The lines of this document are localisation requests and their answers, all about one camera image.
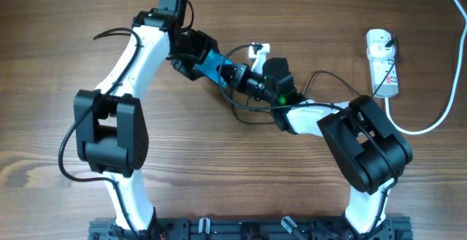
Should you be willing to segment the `blue screen smartphone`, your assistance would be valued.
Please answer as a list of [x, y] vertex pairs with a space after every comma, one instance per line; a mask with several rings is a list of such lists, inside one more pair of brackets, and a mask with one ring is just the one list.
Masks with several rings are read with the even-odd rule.
[[223, 55], [215, 52], [214, 50], [210, 50], [207, 57], [204, 59], [204, 62], [202, 64], [196, 64], [195, 68], [205, 77], [208, 77], [214, 83], [219, 84], [217, 67], [223, 59]]

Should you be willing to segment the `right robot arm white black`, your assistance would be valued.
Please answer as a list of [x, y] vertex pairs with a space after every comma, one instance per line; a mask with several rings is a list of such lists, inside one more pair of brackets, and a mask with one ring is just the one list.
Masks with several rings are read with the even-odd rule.
[[270, 58], [261, 69], [223, 59], [216, 68], [222, 88], [266, 102], [281, 131], [324, 138], [351, 186], [344, 217], [361, 238], [373, 236], [385, 221], [385, 205], [412, 149], [375, 100], [360, 95], [341, 104], [320, 103], [297, 91], [284, 58]]

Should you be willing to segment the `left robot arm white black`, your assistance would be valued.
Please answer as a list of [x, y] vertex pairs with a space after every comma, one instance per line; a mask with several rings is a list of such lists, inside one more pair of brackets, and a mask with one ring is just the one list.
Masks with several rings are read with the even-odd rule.
[[189, 0], [159, 0], [141, 11], [130, 28], [114, 28], [100, 37], [128, 34], [128, 45], [115, 67], [94, 90], [74, 98], [77, 154], [107, 183], [117, 214], [116, 225], [140, 236], [150, 231], [156, 214], [145, 191], [141, 168], [149, 136], [142, 100], [158, 67], [170, 61], [189, 80], [208, 77], [223, 85], [217, 66], [223, 59], [217, 42], [184, 26]]

